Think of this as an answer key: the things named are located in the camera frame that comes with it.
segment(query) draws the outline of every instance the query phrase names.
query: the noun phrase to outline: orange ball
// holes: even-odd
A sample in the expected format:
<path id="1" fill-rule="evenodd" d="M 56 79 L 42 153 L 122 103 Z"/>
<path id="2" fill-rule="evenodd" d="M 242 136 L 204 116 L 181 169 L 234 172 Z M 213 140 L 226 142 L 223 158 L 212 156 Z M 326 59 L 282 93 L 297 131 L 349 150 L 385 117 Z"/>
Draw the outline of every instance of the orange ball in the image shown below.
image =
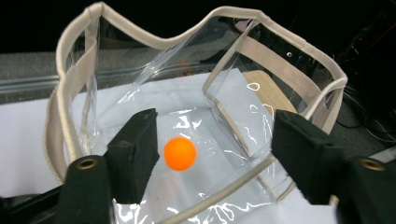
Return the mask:
<path id="1" fill-rule="evenodd" d="M 180 136 L 172 138 L 165 144 L 163 155 L 171 169 L 185 171 L 194 164 L 197 152 L 190 139 Z"/>

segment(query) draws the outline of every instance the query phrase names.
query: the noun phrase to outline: bag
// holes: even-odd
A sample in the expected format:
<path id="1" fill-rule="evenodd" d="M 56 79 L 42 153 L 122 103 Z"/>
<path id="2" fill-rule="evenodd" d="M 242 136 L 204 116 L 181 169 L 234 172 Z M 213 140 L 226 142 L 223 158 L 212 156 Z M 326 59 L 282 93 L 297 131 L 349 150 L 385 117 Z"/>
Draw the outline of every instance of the bag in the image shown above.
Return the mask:
<path id="1" fill-rule="evenodd" d="M 261 11 L 239 7 L 216 8 L 185 33 L 160 38 L 96 3 L 66 27 L 56 63 L 45 154 L 60 183 L 70 162 L 103 155 L 133 114 L 158 112 L 160 159 L 141 204 L 114 202 L 118 222 L 271 216 L 266 206 L 295 188 L 271 154 L 275 111 L 298 113 L 329 133 L 347 83 L 322 51 Z M 175 136 L 197 147 L 184 172 L 163 160 Z"/>

